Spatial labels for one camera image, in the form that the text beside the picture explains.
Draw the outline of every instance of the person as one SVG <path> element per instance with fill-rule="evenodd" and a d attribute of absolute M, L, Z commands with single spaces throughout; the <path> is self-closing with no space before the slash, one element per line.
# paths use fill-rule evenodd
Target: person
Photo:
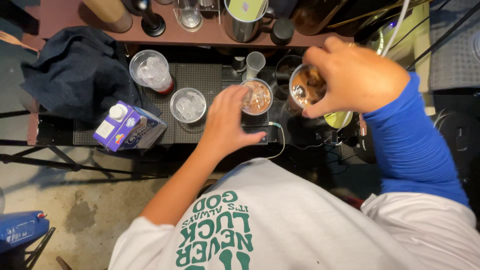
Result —
<path fill-rule="evenodd" d="M 109 269 L 480 269 L 480 235 L 419 78 L 330 37 L 304 62 L 327 81 L 305 117 L 352 110 L 372 128 L 382 193 L 361 211 L 266 159 L 245 162 L 195 200 L 215 166 L 264 133 L 240 127 L 247 89 L 208 110 L 202 139 L 118 238 Z"/>

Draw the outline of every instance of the brown shelf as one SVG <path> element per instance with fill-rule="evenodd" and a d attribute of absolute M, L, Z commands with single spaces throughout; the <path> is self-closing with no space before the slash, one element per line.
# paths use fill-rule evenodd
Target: brown shelf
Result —
<path fill-rule="evenodd" d="M 219 25 L 215 19 L 204 19 L 202 27 L 197 32 L 187 32 L 177 23 L 173 13 L 173 4 L 160 5 L 155 1 L 152 2 L 153 11 L 162 15 L 167 25 L 165 32 L 159 37 L 147 36 L 140 27 L 141 17 L 137 16 L 133 16 L 133 25 L 127 32 L 110 32 L 103 22 L 83 4 L 82 0 L 42 0 L 39 35 L 42 38 L 49 38 L 65 27 L 89 25 L 104 30 L 112 38 L 122 42 L 159 45 L 277 47 L 270 40 L 268 33 L 260 33 L 251 42 L 236 42 L 227 35 L 223 25 Z M 325 39 L 330 36 L 353 42 L 352 37 L 342 37 L 336 33 L 305 36 L 295 31 L 293 39 L 287 47 L 321 47 Z"/>

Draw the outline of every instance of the milk carton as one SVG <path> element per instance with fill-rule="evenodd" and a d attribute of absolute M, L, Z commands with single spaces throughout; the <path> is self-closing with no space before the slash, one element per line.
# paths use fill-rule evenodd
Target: milk carton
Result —
<path fill-rule="evenodd" d="M 93 138 L 107 150 L 149 149 L 167 124 L 153 114 L 119 101 L 110 108 Z"/>

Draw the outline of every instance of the metal jug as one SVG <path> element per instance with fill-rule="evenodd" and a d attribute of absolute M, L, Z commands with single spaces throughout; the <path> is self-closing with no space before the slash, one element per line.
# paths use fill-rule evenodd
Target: metal jug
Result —
<path fill-rule="evenodd" d="M 237 19 L 234 17 L 230 11 L 228 10 L 228 6 L 230 5 L 230 0 L 224 0 L 225 4 L 225 30 L 227 34 L 235 41 L 238 42 L 247 42 L 251 40 L 258 31 L 260 25 L 264 26 L 262 23 L 263 16 L 274 18 L 275 13 L 273 8 L 268 6 L 268 0 L 265 8 L 262 12 L 262 15 L 259 16 L 257 19 L 253 21 L 244 21 Z"/>

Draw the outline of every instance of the stain on floor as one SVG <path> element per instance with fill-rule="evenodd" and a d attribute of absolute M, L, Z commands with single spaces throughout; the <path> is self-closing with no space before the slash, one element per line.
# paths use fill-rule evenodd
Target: stain on floor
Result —
<path fill-rule="evenodd" d="M 68 211 L 64 226 L 69 233 L 79 233 L 95 225 L 95 215 L 98 207 L 95 204 L 90 208 L 88 202 L 84 201 L 82 196 L 82 191 L 75 193 L 75 203 Z"/>

